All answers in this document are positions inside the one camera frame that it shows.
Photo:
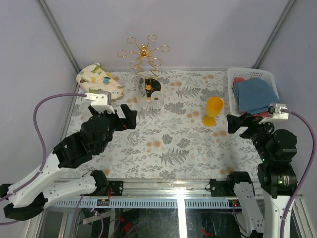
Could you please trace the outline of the short clear wine glass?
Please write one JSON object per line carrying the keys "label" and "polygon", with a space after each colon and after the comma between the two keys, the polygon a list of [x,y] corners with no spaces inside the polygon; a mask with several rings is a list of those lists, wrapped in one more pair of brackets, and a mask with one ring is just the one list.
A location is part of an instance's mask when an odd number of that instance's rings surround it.
{"label": "short clear wine glass", "polygon": [[160,119],[164,106],[163,94],[160,91],[154,91],[151,94],[151,104],[154,110],[157,112],[157,116]]}

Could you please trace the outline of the gold wine glass rack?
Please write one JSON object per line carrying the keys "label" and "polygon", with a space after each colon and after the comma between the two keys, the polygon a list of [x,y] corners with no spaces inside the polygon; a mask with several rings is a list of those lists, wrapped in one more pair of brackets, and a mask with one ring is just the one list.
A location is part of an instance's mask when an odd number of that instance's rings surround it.
{"label": "gold wine glass rack", "polygon": [[125,58],[128,55],[134,55],[135,59],[129,63],[129,68],[134,71],[134,74],[143,81],[142,87],[146,91],[147,100],[151,99],[154,92],[160,92],[162,85],[160,83],[161,77],[159,76],[159,67],[162,65],[162,59],[153,56],[153,53],[159,51],[168,53],[170,51],[169,45],[161,45],[156,48],[151,48],[151,43],[156,42],[157,35],[150,34],[147,36],[146,43],[138,43],[137,38],[129,37],[126,42],[136,46],[136,50],[127,51],[119,50],[117,56]]}

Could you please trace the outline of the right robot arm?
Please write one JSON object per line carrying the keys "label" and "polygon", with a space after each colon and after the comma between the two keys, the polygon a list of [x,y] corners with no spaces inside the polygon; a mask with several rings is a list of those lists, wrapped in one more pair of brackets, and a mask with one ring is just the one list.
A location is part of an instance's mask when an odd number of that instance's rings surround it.
{"label": "right robot arm", "polygon": [[258,165],[258,179],[266,203],[263,237],[289,237],[291,211],[297,195],[297,177],[291,166],[297,154],[297,137],[251,114],[226,118],[228,133],[234,134],[241,127],[246,129],[240,137],[252,141],[262,161]]}

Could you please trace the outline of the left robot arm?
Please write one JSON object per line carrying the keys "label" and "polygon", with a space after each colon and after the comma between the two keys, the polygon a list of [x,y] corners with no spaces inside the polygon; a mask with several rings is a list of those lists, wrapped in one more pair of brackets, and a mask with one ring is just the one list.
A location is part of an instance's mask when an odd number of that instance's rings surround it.
{"label": "left robot arm", "polygon": [[101,170],[60,185],[53,182],[62,175],[77,169],[104,152],[116,131],[135,129],[137,111],[126,104],[121,109],[125,115],[99,113],[92,107],[93,114],[82,123],[81,129],[57,144],[46,159],[45,165],[32,171],[15,184],[2,184],[0,196],[8,200],[4,216],[8,219],[26,221],[36,217],[49,206],[77,195],[101,196],[107,193],[109,182]]}

